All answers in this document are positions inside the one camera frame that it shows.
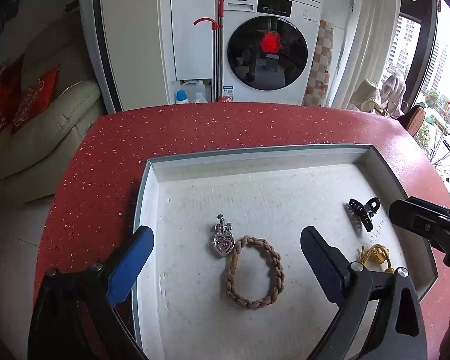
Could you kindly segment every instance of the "red hook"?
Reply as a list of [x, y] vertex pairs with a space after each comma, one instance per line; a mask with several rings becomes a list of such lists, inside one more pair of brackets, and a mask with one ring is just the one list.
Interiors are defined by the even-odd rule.
[[201, 17], [200, 19], [197, 19], [193, 22], [193, 25], [197, 25], [198, 23], [200, 23], [201, 21], [211, 21], [211, 29], [212, 31], [217, 30], [218, 28], [222, 28], [223, 25], [218, 24], [215, 20], [210, 19], [209, 17]]

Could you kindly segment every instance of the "red cloth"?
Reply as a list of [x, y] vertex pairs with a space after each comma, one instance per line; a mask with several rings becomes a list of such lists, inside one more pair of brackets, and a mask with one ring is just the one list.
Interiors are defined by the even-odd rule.
[[276, 54], [282, 48], [280, 34], [278, 32], [268, 31], [260, 41], [260, 47], [264, 53]]
[[12, 122], [20, 103], [23, 55], [0, 74], [0, 132]]
[[13, 117], [12, 134], [50, 105], [58, 72], [59, 68], [55, 66], [43, 74], [35, 85], [28, 87]]

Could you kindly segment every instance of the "washing machine control panel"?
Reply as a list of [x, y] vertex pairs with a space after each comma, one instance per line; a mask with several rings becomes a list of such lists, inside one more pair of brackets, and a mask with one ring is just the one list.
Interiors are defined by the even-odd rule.
[[312, 23], [318, 23], [317, 9], [315, 7], [303, 8], [303, 19]]
[[258, 0], [257, 12], [268, 15], [290, 17], [292, 12], [291, 0]]

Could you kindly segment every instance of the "blue cap bottle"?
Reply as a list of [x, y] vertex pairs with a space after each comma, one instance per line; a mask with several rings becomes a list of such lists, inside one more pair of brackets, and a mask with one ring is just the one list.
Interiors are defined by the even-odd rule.
[[176, 93], [176, 98], [175, 99], [176, 99], [175, 104], [190, 104], [190, 102], [188, 101], [187, 94], [185, 93], [185, 91], [182, 91], [182, 90], [178, 91]]

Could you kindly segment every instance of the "white wall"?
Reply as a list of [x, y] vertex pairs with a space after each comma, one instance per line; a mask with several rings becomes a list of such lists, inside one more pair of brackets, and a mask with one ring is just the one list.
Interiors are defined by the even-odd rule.
[[64, 14], [73, 0], [20, 0], [18, 14], [8, 21], [0, 35], [0, 62], [18, 58], [27, 44], [48, 24]]
[[102, 17], [123, 109], [167, 104], [159, 0], [102, 0]]
[[331, 80], [335, 76], [342, 50], [349, 7], [350, 0], [323, 0], [322, 3], [322, 20], [329, 21], [334, 25], [334, 46], [331, 51], [331, 68], [329, 70]]

